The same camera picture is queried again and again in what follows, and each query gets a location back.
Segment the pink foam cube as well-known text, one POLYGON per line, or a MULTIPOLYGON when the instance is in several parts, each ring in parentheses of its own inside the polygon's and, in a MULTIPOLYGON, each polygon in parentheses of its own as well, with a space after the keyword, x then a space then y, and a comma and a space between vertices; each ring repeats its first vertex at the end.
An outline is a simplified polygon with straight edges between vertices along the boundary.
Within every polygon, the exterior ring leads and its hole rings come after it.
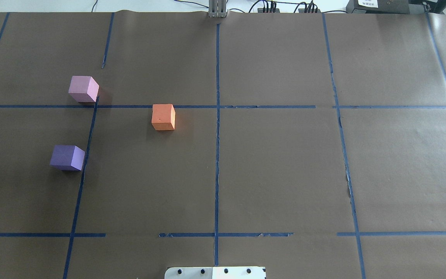
POLYGON ((92 76, 72 76, 68 93, 77 102, 94 103, 97 101, 99 85, 92 76))

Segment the black power strip left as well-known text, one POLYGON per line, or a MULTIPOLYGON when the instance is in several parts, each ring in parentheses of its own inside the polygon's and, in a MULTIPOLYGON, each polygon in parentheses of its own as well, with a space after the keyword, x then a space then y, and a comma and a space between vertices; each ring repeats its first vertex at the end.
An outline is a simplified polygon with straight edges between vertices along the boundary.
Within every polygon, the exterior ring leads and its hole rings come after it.
POLYGON ((268 1, 268 0, 260 0, 257 3, 262 2, 262 7, 257 8, 257 12, 261 14, 277 14, 280 12, 278 8, 278 2, 268 1))

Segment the black power strip right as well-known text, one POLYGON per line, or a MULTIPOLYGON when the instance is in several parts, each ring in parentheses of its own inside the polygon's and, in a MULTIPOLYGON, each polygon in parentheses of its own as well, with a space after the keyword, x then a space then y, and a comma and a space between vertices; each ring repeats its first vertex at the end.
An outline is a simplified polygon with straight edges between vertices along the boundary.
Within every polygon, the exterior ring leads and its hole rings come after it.
POLYGON ((311 0, 310 2, 300 2, 297 4, 294 9, 294 13, 296 12, 300 14, 320 14, 321 10, 314 3, 314 1, 311 0))

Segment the black power strip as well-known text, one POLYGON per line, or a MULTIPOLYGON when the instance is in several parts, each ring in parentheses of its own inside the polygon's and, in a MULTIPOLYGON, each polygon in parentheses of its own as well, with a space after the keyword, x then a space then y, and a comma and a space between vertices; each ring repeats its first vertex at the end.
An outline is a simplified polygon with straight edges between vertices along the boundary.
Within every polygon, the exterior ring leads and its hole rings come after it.
POLYGON ((277 14, 280 12, 278 8, 278 2, 268 1, 268 0, 260 0, 257 3, 262 2, 262 7, 257 8, 257 12, 261 14, 277 14))
POLYGON ((320 14, 321 10, 314 3, 314 1, 311 0, 310 2, 300 2, 297 4, 294 9, 294 13, 296 12, 300 14, 320 14))

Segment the black control box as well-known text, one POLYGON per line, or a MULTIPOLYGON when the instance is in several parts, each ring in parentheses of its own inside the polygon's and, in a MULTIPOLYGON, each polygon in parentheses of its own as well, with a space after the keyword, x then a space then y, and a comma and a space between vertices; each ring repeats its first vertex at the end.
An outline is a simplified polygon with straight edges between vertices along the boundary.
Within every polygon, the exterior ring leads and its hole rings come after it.
POLYGON ((424 14, 427 9, 409 0, 349 0, 345 11, 348 14, 424 14))

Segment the brown paper table cover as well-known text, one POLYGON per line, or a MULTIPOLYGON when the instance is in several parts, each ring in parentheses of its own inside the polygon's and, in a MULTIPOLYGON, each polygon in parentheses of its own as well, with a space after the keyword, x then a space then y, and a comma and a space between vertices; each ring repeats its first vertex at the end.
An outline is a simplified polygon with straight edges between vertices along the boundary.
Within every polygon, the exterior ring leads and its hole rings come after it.
POLYGON ((446 279, 446 15, 0 13, 0 279, 197 265, 446 279))

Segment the grey aluminium profile post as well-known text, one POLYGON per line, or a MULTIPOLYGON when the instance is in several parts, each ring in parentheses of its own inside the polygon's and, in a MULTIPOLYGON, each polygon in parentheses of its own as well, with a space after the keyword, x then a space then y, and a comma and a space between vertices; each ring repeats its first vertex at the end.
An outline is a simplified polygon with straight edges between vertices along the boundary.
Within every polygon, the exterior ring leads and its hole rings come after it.
POLYGON ((225 18, 228 16, 227 0, 209 0, 208 16, 209 18, 225 18))

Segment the purple foam cube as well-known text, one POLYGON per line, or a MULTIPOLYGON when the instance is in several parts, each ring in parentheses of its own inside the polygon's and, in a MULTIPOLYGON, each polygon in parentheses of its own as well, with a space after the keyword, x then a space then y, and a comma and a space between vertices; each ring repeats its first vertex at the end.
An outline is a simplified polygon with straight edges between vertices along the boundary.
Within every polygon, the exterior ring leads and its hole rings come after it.
POLYGON ((63 171, 81 171, 85 159, 85 151, 76 145, 55 145, 50 166, 63 171))

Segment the orange foam cube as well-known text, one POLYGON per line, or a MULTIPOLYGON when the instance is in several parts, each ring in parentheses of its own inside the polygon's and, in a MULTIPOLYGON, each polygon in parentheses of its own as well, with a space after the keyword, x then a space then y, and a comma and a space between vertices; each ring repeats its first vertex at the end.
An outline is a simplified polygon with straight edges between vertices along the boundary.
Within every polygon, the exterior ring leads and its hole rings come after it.
POLYGON ((151 124, 156 131, 175 130, 176 112, 173 104, 153 104, 151 124))

